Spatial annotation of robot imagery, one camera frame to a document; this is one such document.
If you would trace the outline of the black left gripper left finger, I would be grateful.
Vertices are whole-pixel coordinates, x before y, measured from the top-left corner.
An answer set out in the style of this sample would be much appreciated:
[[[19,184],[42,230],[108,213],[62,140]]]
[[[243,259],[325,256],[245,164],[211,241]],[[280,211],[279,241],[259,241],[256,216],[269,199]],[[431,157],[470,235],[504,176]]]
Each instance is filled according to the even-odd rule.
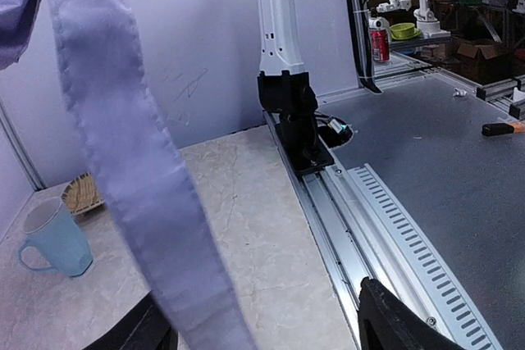
[[[178,344],[178,333],[154,299],[143,298],[107,333],[84,349],[177,349]]]

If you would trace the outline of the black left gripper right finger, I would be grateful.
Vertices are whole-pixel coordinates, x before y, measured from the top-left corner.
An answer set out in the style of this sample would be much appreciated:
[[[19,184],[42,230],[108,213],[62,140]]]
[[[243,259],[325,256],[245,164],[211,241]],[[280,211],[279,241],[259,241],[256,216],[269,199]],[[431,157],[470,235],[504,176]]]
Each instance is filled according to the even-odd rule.
[[[362,349],[461,350],[414,314],[379,280],[364,278],[358,307]]]

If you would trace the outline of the lavender folding umbrella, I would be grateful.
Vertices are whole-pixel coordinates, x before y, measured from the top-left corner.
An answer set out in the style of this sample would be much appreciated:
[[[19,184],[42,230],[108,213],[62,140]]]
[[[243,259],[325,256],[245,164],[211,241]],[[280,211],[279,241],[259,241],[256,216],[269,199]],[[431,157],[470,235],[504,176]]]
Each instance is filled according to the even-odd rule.
[[[1,66],[27,49],[42,0],[1,0]],[[112,219],[191,349],[254,349],[205,210],[144,76],[125,0],[48,0],[65,108]]]

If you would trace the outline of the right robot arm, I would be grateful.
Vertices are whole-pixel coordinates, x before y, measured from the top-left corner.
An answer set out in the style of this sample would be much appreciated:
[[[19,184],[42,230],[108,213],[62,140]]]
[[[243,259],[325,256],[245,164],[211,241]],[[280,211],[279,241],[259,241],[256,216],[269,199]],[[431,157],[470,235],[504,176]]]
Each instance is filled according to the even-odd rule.
[[[299,49],[295,0],[258,0],[262,107],[284,117],[312,116],[317,99]]]

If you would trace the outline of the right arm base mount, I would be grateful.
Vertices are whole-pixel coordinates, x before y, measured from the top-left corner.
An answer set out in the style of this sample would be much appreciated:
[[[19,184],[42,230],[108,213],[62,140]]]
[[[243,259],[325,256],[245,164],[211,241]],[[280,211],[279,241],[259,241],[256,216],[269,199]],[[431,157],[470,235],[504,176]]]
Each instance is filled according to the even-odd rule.
[[[314,116],[280,114],[276,132],[298,177],[313,174],[334,164],[333,157],[319,138]]]

